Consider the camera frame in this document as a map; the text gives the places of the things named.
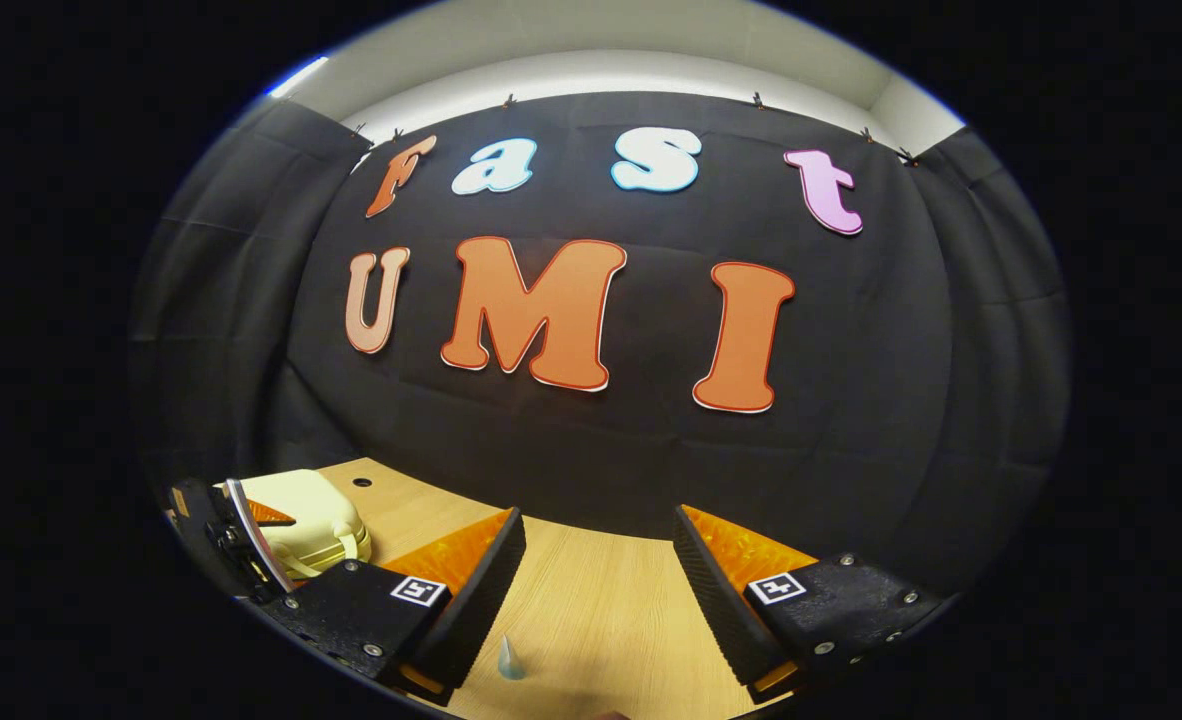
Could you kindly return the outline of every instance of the white ceiling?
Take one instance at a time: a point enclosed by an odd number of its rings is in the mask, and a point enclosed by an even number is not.
[[[892,72],[833,35],[748,0],[444,0],[326,51],[293,99],[343,121],[391,95],[504,60],[656,50],[760,69],[871,109]]]

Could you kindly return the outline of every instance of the orange letter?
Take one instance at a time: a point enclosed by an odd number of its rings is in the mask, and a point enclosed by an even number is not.
[[[725,292],[725,313],[712,371],[693,387],[693,400],[712,410],[764,413],[773,406],[768,375],[778,307],[795,296],[795,283],[749,262],[721,262],[712,279]]]
[[[364,218],[372,218],[390,208],[391,202],[395,202],[395,188],[404,187],[404,183],[409,182],[409,179],[413,177],[413,168],[418,167],[418,156],[427,155],[433,147],[435,147],[434,135],[417,145],[409,147],[408,150],[400,153],[395,158],[391,158],[390,163],[387,163],[387,176],[382,179],[382,187],[377,188],[377,196],[374,197],[374,203],[368,206]]]
[[[481,370],[489,352],[480,345],[485,320],[504,372],[514,372],[543,325],[543,350],[528,364],[535,381],[595,393],[609,384],[600,364],[600,324],[609,281],[626,265],[626,252],[611,242],[574,240],[533,283],[524,286],[507,238],[474,236],[457,247],[462,294],[453,338],[440,358],[454,368]]]
[[[348,340],[355,350],[375,353],[391,337],[391,316],[395,314],[395,288],[400,268],[409,261],[408,247],[392,247],[382,254],[382,287],[377,291],[377,319],[364,324],[364,290],[368,274],[374,272],[377,257],[372,252],[352,258],[352,281],[348,287]]]

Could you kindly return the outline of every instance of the white wall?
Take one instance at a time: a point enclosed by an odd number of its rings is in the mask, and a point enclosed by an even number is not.
[[[501,105],[507,95],[524,102],[604,91],[690,92],[747,102],[759,92],[760,100],[769,108],[807,115],[853,132],[870,128],[871,137],[884,145],[907,143],[894,137],[868,110],[816,87],[722,60],[636,50],[531,56],[466,70],[387,97],[344,119],[343,124],[355,128],[366,123],[361,135],[381,143],[391,140],[395,128],[403,132],[416,131],[459,115]]]
[[[900,74],[894,74],[884,93],[871,105],[871,115],[911,155],[920,155],[963,127],[952,110]]]

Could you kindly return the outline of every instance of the light blue letter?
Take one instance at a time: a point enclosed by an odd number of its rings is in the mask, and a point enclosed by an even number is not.
[[[491,192],[514,190],[533,177],[528,169],[533,153],[537,153],[537,143],[525,137],[481,147],[470,156],[473,164],[453,179],[453,190],[459,195],[475,195],[485,188]]]
[[[613,149],[622,163],[609,169],[622,190],[676,192],[697,179],[697,161],[702,141],[687,129],[636,128],[618,137]]]

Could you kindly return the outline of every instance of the table surface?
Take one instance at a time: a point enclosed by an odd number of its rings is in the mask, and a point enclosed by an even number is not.
[[[320,473],[359,511],[376,565],[500,510],[374,460]],[[358,487],[356,478],[372,484]],[[755,708],[720,655],[671,543],[522,520],[527,550],[452,714],[715,720]],[[504,634],[521,680],[498,673]]]

